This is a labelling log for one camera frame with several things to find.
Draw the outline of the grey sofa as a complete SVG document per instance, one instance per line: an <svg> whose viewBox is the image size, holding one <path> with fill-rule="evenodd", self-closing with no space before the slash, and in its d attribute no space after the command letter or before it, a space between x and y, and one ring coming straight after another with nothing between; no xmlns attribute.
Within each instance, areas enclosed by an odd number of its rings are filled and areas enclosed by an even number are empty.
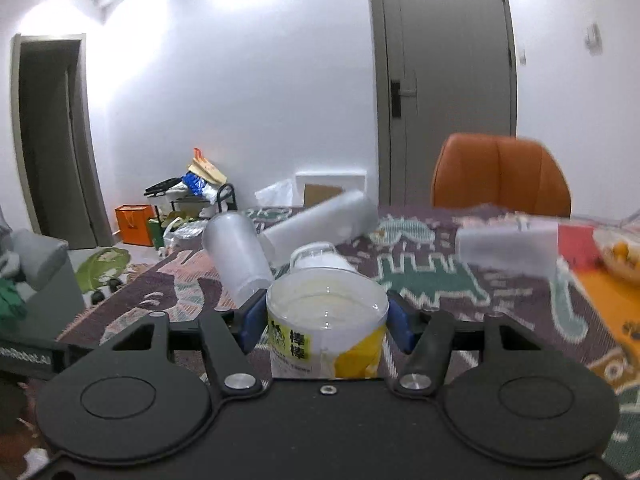
<svg viewBox="0 0 640 480"><path fill-rule="evenodd" d="M85 310L67 243L16 230L1 234L1 255L7 252L20 264L15 286L23 312L2 314L1 333L55 340Z"/></svg>

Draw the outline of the patterned woven tablecloth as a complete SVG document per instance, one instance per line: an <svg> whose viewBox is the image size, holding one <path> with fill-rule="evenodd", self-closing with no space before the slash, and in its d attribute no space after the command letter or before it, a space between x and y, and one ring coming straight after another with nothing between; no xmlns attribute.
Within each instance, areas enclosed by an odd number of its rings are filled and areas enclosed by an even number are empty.
<svg viewBox="0 0 640 480"><path fill-rule="evenodd" d="M616 349L567 280L457 260L448 212L390 214L343 247L420 310L411 353L388 336L378 379L266 379L234 316L144 318L111 344L68 347L37 406L43 479L618 479Z"/></svg>

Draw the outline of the orange cat mat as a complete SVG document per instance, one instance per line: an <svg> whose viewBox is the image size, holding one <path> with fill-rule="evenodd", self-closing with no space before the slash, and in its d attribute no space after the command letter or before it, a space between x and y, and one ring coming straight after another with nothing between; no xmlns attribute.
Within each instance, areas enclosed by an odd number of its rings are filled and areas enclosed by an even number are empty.
<svg viewBox="0 0 640 480"><path fill-rule="evenodd" d="M639 282L608 272L602 248L616 240L639 244L637 232L607 229L587 223L563 222L558 227L560 275L586 298L599 315L631 374L639 374Z"/></svg>

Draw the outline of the tall frosted cup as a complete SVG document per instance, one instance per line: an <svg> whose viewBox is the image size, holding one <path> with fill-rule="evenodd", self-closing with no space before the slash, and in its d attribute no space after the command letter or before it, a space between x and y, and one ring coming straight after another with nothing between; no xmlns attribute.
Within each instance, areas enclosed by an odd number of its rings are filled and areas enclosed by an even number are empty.
<svg viewBox="0 0 640 480"><path fill-rule="evenodd" d="M270 226L257 238L267 260L283 266L299 247L315 242L337 246L374 231L377 225L378 205L367 194L350 190Z"/></svg>

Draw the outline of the white frosted cup on rug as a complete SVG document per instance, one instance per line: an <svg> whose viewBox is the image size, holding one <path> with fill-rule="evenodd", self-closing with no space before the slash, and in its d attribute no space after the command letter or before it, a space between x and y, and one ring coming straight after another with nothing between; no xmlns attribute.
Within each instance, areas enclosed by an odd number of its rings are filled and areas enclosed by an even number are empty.
<svg viewBox="0 0 640 480"><path fill-rule="evenodd" d="M483 224L458 229L458 259L471 266L553 278L559 258L558 225L551 221Z"/></svg>

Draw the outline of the clear plastic cup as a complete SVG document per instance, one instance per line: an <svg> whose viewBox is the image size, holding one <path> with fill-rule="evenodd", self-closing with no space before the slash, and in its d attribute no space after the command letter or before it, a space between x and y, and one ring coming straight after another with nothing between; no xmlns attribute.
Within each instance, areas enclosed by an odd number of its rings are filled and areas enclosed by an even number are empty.
<svg viewBox="0 0 640 480"><path fill-rule="evenodd" d="M356 272L348 260L329 242L314 242L300 246L292 252L288 270L296 272L304 269L327 268Z"/></svg>

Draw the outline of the orange leather chair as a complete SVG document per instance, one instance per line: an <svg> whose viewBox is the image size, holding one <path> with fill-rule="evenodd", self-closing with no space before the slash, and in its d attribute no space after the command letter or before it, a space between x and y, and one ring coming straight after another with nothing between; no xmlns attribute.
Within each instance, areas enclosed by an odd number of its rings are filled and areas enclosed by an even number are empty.
<svg viewBox="0 0 640 480"><path fill-rule="evenodd" d="M542 144L485 133L448 136L435 165L431 200L447 209L491 204L560 218L572 212L564 174Z"/></svg>

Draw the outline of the dark doorway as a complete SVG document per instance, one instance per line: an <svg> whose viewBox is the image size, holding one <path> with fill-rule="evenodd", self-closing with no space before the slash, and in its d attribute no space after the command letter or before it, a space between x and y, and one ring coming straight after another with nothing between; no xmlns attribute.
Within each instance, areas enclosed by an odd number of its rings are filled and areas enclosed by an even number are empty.
<svg viewBox="0 0 640 480"><path fill-rule="evenodd" d="M93 151L86 36L15 35L10 99L18 175L34 231L72 249L113 245Z"/></svg>

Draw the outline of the orange shopping bag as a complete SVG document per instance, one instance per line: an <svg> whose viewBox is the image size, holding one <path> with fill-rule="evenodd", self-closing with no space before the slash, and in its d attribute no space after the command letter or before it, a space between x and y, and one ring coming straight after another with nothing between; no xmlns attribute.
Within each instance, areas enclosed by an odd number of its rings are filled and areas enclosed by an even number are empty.
<svg viewBox="0 0 640 480"><path fill-rule="evenodd" d="M122 205L115 209L116 221L122 242L128 245L153 245L149 220L153 217L151 205Z"/></svg>

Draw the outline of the white fruit bowl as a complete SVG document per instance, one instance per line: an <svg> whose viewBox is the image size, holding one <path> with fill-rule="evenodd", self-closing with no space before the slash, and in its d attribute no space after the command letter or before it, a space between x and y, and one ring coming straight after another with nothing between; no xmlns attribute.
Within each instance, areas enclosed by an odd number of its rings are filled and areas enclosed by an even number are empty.
<svg viewBox="0 0 640 480"><path fill-rule="evenodd" d="M639 244L616 240L602 248L602 260L608 272L628 282L639 281Z"/></svg>

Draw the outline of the cluttered black cart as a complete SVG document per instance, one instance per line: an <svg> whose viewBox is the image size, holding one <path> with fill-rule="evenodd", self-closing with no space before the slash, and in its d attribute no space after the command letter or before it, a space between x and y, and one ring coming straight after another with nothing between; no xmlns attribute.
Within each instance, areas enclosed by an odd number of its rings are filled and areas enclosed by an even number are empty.
<svg viewBox="0 0 640 480"><path fill-rule="evenodd" d="M186 173L152 184L143 192L152 214L146 222L155 245L166 245L164 233L183 223L205 220L221 212L238 210L235 189L229 179L199 148Z"/></svg>

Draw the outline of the frosted cup near edge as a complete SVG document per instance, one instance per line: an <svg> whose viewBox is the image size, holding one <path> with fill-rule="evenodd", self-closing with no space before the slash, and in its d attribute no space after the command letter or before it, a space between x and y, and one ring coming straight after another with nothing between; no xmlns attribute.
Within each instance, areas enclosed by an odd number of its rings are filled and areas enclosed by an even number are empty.
<svg viewBox="0 0 640 480"><path fill-rule="evenodd" d="M272 272L254 224L244 214L217 214L203 231L203 247L237 307L272 283Z"/></svg>

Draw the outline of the grey door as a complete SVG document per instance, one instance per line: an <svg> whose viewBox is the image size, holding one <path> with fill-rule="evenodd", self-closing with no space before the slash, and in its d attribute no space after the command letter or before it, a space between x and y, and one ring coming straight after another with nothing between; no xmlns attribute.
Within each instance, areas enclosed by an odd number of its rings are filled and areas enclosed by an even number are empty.
<svg viewBox="0 0 640 480"><path fill-rule="evenodd" d="M370 0L378 200L426 205L453 133L514 136L515 48L509 0Z"/></svg>

